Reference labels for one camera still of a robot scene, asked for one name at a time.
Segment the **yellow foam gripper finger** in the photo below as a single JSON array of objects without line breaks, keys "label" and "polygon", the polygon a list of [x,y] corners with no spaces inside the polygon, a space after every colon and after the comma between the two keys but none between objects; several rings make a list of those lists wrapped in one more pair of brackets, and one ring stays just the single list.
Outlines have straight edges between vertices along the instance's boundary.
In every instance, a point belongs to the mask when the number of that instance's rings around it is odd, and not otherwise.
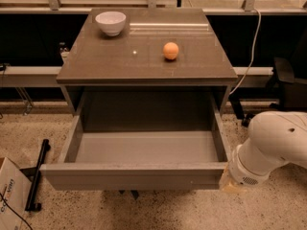
[{"label": "yellow foam gripper finger", "polygon": [[219,181],[219,189],[224,193],[229,194],[240,194],[245,193],[247,190],[245,187],[237,184],[234,179],[230,176],[229,169],[225,168],[221,179]]}]

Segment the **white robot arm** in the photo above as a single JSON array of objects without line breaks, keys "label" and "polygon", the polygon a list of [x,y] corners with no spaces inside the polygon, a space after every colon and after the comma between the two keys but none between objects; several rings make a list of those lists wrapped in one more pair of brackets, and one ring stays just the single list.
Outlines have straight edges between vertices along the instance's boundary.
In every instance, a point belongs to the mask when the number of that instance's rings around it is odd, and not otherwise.
[{"label": "white robot arm", "polygon": [[245,192],[289,163],[307,168],[307,113],[259,113],[250,120],[247,140],[231,153],[219,182],[220,190]]}]

